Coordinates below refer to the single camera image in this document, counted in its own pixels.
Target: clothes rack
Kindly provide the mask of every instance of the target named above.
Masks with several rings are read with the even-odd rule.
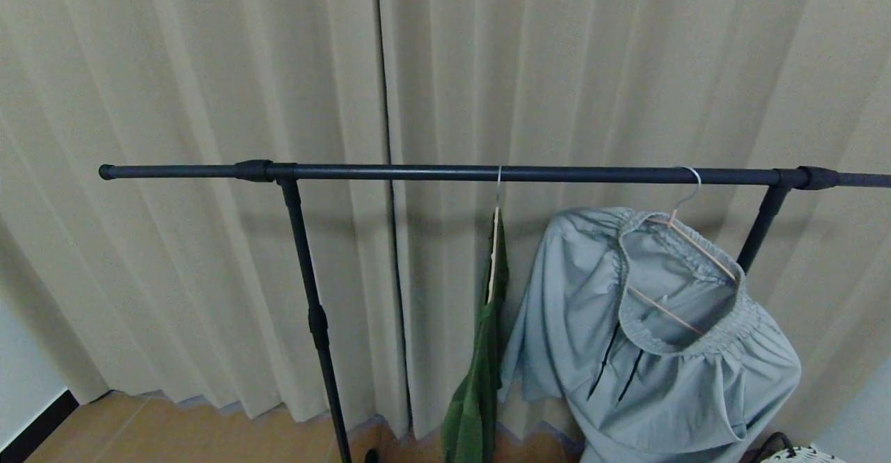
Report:
[[[858,174],[803,166],[798,168],[697,168],[704,185],[766,186],[757,218],[748,232],[739,253],[738,263],[748,272],[755,260],[773,218],[793,188],[821,190],[831,187],[891,188],[891,175]],[[319,300],[306,225],[298,190],[299,180],[414,180],[414,181],[525,181],[564,183],[648,183],[695,184],[696,178],[687,168],[636,167],[535,167],[483,165],[346,165],[346,164],[279,164],[266,159],[252,159],[233,165],[101,165],[103,180],[120,178],[237,178],[254,182],[276,182],[281,187],[287,214],[297,248],[300,272],[306,288],[309,330],[322,366],[322,379],[331,406],[334,432],[340,457],[352,463],[347,428],[343,420],[334,365],[328,339],[328,318]],[[366,462],[378,460],[376,451],[365,456]]]

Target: black end cap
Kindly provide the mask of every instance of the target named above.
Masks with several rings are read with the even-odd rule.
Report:
[[[114,177],[112,177],[111,172],[109,172],[109,171],[111,171],[112,167],[114,167],[114,165],[111,165],[111,164],[99,165],[99,177],[106,181],[114,180]]]
[[[270,159],[248,159],[235,164],[235,177],[239,180],[254,181],[255,183],[269,183],[267,167],[272,163]]]
[[[802,165],[798,167],[807,173],[807,181],[805,184],[796,187],[799,190],[825,190],[826,188],[838,186],[838,172],[831,168],[814,167],[810,165]]]

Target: curtain fold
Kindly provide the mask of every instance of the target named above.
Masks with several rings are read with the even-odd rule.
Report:
[[[105,183],[99,164],[888,172],[889,15],[891,0],[0,0],[0,297],[82,402],[162,390],[310,418],[327,406],[278,187]],[[300,187],[347,424],[411,419],[424,437],[471,359],[496,188]],[[503,328],[555,212],[687,193],[504,185]],[[763,193],[705,187],[681,218],[735,254]],[[775,421],[802,441],[891,353],[889,206],[887,190],[793,192],[752,269],[804,364]],[[575,431],[561,402],[518,392],[500,418]]]

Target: clothing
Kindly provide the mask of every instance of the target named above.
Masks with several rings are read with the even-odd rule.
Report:
[[[526,400],[566,397],[586,463],[735,463],[798,386],[798,356],[731,257],[675,219],[738,283],[648,218],[669,216],[575,209],[551,221],[499,396],[519,378]]]
[[[489,244],[494,256],[485,271],[471,369],[452,396],[443,422],[445,463],[487,463],[494,456],[496,394],[500,386],[498,358],[502,352],[498,346],[498,319],[509,276],[504,227],[497,210]]]

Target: drawstring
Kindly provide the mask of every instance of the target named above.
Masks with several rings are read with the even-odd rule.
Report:
[[[631,374],[628,375],[628,382],[624,384],[624,388],[622,389],[622,393],[618,396],[618,400],[615,403],[620,403],[622,401],[622,397],[628,391],[628,387],[631,386],[631,380],[634,379],[634,373],[637,372],[637,365],[640,364],[640,358],[643,357],[643,350],[638,352],[637,359],[634,361],[634,367],[631,368]]]
[[[597,379],[591,385],[591,390],[588,391],[588,400],[591,400],[591,396],[594,394],[594,388],[597,388],[597,384],[601,381],[602,375],[604,375],[604,369],[607,367],[607,359],[610,358],[610,348],[612,348],[612,343],[615,340],[615,335],[618,334],[618,322],[615,323],[615,328],[613,329],[613,336],[610,338],[610,344],[607,345],[607,352],[604,353],[604,361],[601,362],[601,372],[597,375]]]

